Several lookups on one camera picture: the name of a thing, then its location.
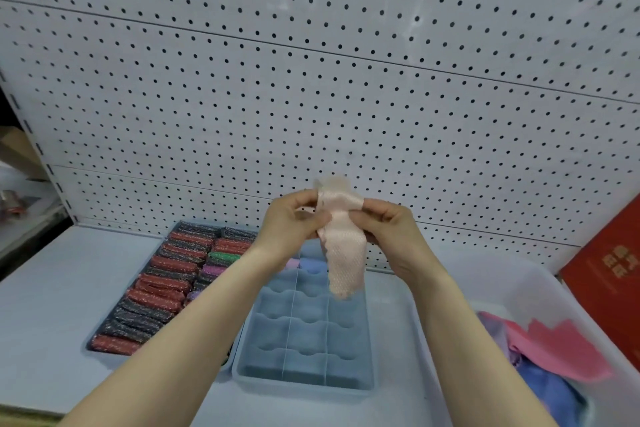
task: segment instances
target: person's left hand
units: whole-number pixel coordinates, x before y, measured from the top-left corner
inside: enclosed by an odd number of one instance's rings
[[[316,206],[317,189],[305,189],[274,199],[262,220],[252,248],[273,260],[277,270],[295,255],[305,240],[317,238],[317,230],[331,221],[331,213],[309,213],[302,206]]]

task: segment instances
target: perforated metal panel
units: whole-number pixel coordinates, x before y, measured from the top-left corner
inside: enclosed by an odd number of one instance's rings
[[[3,0],[0,67],[81,222],[254,223],[347,174],[428,238],[557,269],[640,190],[639,7]],[[100,177],[131,184],[99,198]],[[171,192],[131,208],[134,183]],[[184,207],[196,190],[209,204]]]

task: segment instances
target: person's left arm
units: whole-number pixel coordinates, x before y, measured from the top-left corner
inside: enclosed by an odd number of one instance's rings
[[[60,427],[190,425],[260,288],[331,220],[303,190],[271,203],[255,243],[60,422]]]

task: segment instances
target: green folded cloth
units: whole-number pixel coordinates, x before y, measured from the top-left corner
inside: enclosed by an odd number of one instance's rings
[[[227,264],[228,266],[240,258],[240,255],[234,253],[210,252],[209,259],[219,264]]]

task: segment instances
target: storage box filled with folded cloths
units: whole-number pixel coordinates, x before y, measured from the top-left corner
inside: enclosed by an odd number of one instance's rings
[[[119,366],[239,259],[256,236],[252,230],[179,221],[92,333],[87,353],[108,367]],[[233,361],[237,340],[221,373]]]

